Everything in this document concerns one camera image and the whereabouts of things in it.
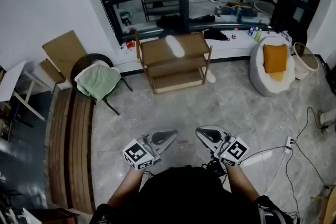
white wall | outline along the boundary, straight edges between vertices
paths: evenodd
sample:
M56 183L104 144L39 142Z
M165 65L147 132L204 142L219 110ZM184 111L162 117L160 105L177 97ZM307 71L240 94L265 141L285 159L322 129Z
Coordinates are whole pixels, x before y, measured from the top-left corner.
M308 28L308 47L330 68L336 65L336 0L321 0Z
M91 0L0 0L0 65L10 69L22 60L37 65L47 57L42 45L72 29L88 53L105 54L115 65L130 62L120 54L106 15L101 20L100 8L97 14Z

orange pillow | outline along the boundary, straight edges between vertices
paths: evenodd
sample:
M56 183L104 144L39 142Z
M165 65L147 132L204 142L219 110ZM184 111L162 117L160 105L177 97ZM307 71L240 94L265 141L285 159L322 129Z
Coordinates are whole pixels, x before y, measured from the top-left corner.
M264 44L264 68L266 73L286 70L287 45L273 46Z

white bean bag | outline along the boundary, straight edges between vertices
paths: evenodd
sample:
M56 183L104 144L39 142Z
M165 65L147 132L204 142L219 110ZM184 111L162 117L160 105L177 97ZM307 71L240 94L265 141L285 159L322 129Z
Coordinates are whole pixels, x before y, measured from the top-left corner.
M264 44L282 45L276 37L265 37L254 47L250 59L250 79L254 87L264 96L275 96L289 89L295 80L295 62L287 49L287 65L282 81L273 80L264 69Z

black chair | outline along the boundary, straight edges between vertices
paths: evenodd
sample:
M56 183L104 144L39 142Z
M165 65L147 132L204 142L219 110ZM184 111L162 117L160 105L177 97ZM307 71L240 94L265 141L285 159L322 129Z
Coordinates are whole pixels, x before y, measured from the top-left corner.
M109 67L113 67L113 64L111 62L111 60L103 55L103 54L88 54L88 55L85 55L83 56L82 58L80 58L76 63L75 65L73 66L72 70L71 70L71 74L70 74L70 78L71 78L71 85L72 87L74 88L74 90L76 91L76 93L78 93L79 95L83 96L83 97L86 97L86 98L90 98L90 99L93 99L96 101L96 99L94 97L91 97L91 96L87 96L85 94L83 94L80 90L78 90L77 88L77 83L75 81L75 77L81 73L84 69L88 68L90 65L92 65L95 61L97 60L101 60L101 61L104 61L105 63L107 63L109 65ZM123 77L121 77L121 79L119 80L120 81L123 81L127 88L130 89L130 91L133 91L132 88L127 84L127 82L124 80ZM108 102L107 102L107 97L114 91L114 89L112 91L110 91L107 95L105 95L105 97L103 98L103 101L104 103L110 108L112 109L118 116L120 115L118 113L117 110L115 110Z

cardboard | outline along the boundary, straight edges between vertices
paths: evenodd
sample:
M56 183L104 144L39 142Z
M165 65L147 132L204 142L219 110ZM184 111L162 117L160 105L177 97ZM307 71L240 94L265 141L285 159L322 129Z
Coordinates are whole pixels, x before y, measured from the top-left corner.
M58 70L48 59L42 61L39 65L56 84L65 82L65 77L60 72L58 72Z
M68 81L71 81L74 64L87 54L73 30L45 43L42 48Z

